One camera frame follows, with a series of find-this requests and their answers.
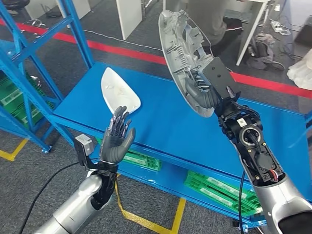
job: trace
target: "green crate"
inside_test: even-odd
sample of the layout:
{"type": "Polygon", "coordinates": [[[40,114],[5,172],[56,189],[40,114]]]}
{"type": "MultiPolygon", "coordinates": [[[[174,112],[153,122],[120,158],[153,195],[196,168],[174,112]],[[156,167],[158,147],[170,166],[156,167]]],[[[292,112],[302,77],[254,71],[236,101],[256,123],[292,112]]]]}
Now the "green crate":
{"type": "Polygon", "coordinates": [[[97,140],[98,144],[100,144],[102,142],[102,139],[97,137],[96,137],[95,140],[97,140]]]}
{"type": "MultiPolygon", "coordinates": [[[[100,138],[96,137],[95,139],[99,144],[102,142],[102,139],[100,138]]],[[[160,171],[160,168],[162,167],[162,162],[159,159],[144,155],[133,150],[128,151],[128,153],[126,153],[126,155],[122,161],[129,162],[135,165],[140,165],[142,167],[146,167],[155,171],[160,171]]]]}
{"type": "MultiPolygon", "coordinates": [[[[37,87],[35,81],[33,81],[29,75],[26,74],[26,78],[36,89],[37,92],[42,96],[45,94],[37,87]]],[[[20,104],[23,103],[24,99],[23,93],[17,89],[14,83],[12,83],[8,77],[0,78],[0,105],[3,106],[6,111],[12,114],[14,111],[17,110],[20,104]]],[[[48,102],[48,104],[54,108],[53,104],[48,102]]]]}
{"type": "MultiPolygon", "coordinates": [[[[239,191],[212,177],[189,171],[184,182],[185,186],[239,212],[239,191]]],[[[255,193],[243,190],[242,192],[242,215],[250,216],[262,211],[255,193]]]]}
{"type": "MultiPolygon", "coordinates": [[[[239,195],[239,190],[238,188],[224,183],[220,180],[215,179],[211,176],[205,176],[199,173],[195,173],[192,171],[189,171],[190,176],[195,177],[196,179],[201,180],[204,183],[209,183],[211,186],[215,188],[221,189],[223,193],[225,193],[228,196],[237,198],[239,195]]],[[[258,209],[261,207],[260,202],[258,201],[257,195],[253,192],[243,190],[242,192],[242,202],[246,203],[249,206],[253,207],[255,209],[258,209]]]]}
{"type": "Polygon", "coordinates": [[[8,78],[0,79],[0,105],[11,114],[23,102],[23,94],[8,78]]]}
{"type": "MultiPolygon", "coordinates": [[[[31,106],[31,115],[32,119],[32,123],[36,124],[40,119],[43,117],[42,113],[40,113],[37,108],[36,108],[34,105],[31,106]]],[[[27,120],[27,115],[26,111],[25,109],[25,106],[23,104],[18,106],[15,111],[12,113],[12,116],[17,119],[18,121],[21,122],[23,124],[25,127],[28,128],[28,120],[27,120]]]]}

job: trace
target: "circular joint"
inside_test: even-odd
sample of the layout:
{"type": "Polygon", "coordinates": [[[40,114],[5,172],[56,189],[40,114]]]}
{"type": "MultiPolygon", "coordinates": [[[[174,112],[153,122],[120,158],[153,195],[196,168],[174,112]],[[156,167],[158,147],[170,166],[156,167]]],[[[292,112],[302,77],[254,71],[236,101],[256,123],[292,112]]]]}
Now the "circular joint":
{"type": "Polygon", "coordinates": [[[261,134],[258,128],[251,125],[246,126],[245,128],[242,128],[239,133],[239,140],[245,146],[255,146],[254,143],[249,139],[249,133],[254,134],[254,136],[257,138],[258,142],[260,142],[261,140],[261,134]]]}

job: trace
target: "red floor line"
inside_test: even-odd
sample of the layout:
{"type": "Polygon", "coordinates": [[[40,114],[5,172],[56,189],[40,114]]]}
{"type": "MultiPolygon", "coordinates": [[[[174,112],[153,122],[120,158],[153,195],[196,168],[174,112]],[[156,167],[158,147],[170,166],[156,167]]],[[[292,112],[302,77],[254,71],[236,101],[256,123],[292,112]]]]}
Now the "red floor line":
{"type": "MultiPolygon", "coordinates": [[[[5,25],[5,23],[0,19],[0,25],[5,25]]],[[[33,27],[33,26],[29,26],[29,25],[23,25],[20,23],[17,23],[17,25],[20,30],[27,31],[29,33],[37,33],[39,35],[42,35],[47,31],[46,29],[37,28],[37,27],[33,27]]],[[[64,33],[57,33],[53,38],[61,40],[61,41],[76,43],[76,39],[74,36],[64,34],[64,33]]],[[[152,55],[149,53],[126,49],[126,48],[122,48],[122,47],[110,46],[110,45],[107,45],[107,44],[100,43],[97,41],[92,41],[92,40],[88,40],[88,45],[90,48],[101,50],[101,51],[108,52],[108,53],[113,53],[113,54],[122,55],[122,56],[144,60],[144,61],[147,61],[147,62],[153,62],[153,63],[158,63],[158,64],[162,64],[162,65],[166,65],[165,58],[162,56],[152,55]]],[[[242,83],[242,84],[247,84],[247,85],[251,85],[251,86],[255,86],[255,87],[269,89],[269,90],[273,90],[273,91],[276,91],[276,92],[280,92],[280,93],[301,96],[301,97],[304,97],[304,98],[312,98],[311,90],[302,89],[302,88],[298,88],[296,86],[279,83],[279,82],[270,81],[270,80],[267,80],[267,79],[242,75],[242,74],[238,74],[238,73],[231,73],[231,74],[236,82],[242,83]]]]}

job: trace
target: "person's leg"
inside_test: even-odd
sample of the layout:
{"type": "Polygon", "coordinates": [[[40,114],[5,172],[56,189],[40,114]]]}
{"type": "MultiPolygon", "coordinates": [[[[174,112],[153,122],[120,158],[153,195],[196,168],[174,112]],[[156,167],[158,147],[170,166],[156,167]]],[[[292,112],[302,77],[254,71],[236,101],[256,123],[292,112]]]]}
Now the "person's leg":
{"type": "Polygon", "coordinates": [[[228,0],[189,0],[188,15],[205,33],[212,45],[220,42],[227,25],[223,21],[228,0]]]}

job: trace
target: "gray carpet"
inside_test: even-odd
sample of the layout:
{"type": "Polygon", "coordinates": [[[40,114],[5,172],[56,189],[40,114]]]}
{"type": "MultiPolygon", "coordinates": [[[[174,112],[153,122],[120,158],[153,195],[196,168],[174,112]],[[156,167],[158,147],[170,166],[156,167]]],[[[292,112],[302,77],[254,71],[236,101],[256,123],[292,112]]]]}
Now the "gray carpet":
{"type": "MultiPolygon", "coordinates": [[[[147,12],[147,18],[130,35],[128,41],[160,48],[157,18],[161,11],[162,2],[153,4],[154,6],[147,12]]],[[[96,4],[94,3],[92,6],[92,12],[81,20],[84,29],[122,38],[120,26],[117,22],[118,13],[115,0],[103,0],[100,2],[97,0],[96,4]]],[[[49,27],[60,20],[46,19],[45,17],[42,19],[49,27]]],[[[1,38],[10,40],[10,35],[2,34],[3,29],[3,27],[0,27],[1,38]]],[[[70,34],[70,30],[64,29],[63,32],[70,34]]],[[[91,33],[85,34],[88,39],[91,40],[162,55],[159,51],[128,45],[91,33]]],[[[34,40],[33,35],[28,33],[25,33],[25,35],[29,41],[34,40]]],[[[292,84],[292,81],[285,78],[285,73],[255,71],[244,64],[236,67],[234,64],[237,52],[235,52],[236,49],[235,43],[222,55],[222,60],[227,67],[246,75],[255,74],[255,76],[257,77],[292,84]]],[[[92,49],[91,51],[94,60],[171,78],[166,66],[98,50],[92,49]]],[[[68,94],[86,71],[79,51],[75,44],[52,39],[38,50],[37,54],[64,95],[68,94]]],[[[25,66],[31,75],[40,77],[29,60],[25,63],[25,66]]],[[[241,85],[241,88],[242,90],[242,96],[244,98],[298,110],[298,98],[296,97],[246,85],[241,85]]],[[[43,89],[47,93],[49,92],[45,84],[43,89]]],[[[52,141],[56,136],[57,134],[54,133],[48,141],[52,141]]],[[[21,139],[19,137],[0,131],[0,149],[2,150],[11,152],[20,141],[21,139]]],[[[2,230],[2,233],[17,233],[32,200],[48,178],[63,166],[76,161],[75,151],[62,137],[54,145],[51,153],[48,155],[42,154],[40,148],[29,142],[14,162],[8,162],[0,158],[0,183],[2,184],[0,190],[0,197],[2,197],[0,199],[0,206],[2,207],[0,230],[2,230]]],[[[85,172],[82,167],[73,166],[55,177],[35,205],[24,233],[33,232],[47,221],[55,209],[75,191],[85,176],[85,172]]],[[[119,179],[119,186],[122,202],[125,210],[166,228],[171,228],[172,225],[178,203],[178,197],[122,176],[119,179]]],[[[109,208],[110,213],[103,213],[93,221],[84,233],[153,233],[138,224],[124,219],[117,206],[116,198],[112,201],[109,208]]],[[[239,232],[231,227],[230,218],[191,202],[187,202],[180,233],[238,234],[239,232]]]]}

